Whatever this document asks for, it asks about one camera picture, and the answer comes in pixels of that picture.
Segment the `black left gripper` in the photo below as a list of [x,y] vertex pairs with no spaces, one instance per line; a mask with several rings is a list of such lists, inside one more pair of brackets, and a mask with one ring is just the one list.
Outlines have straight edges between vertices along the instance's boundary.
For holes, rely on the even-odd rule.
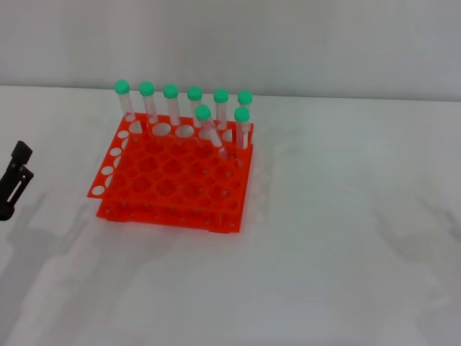
[[28,186],[34,174],[26,167],[32,149],[18,141],[12,152],[11,161],[1,178],[1,220],[8,221],[14,214],[14,205]]

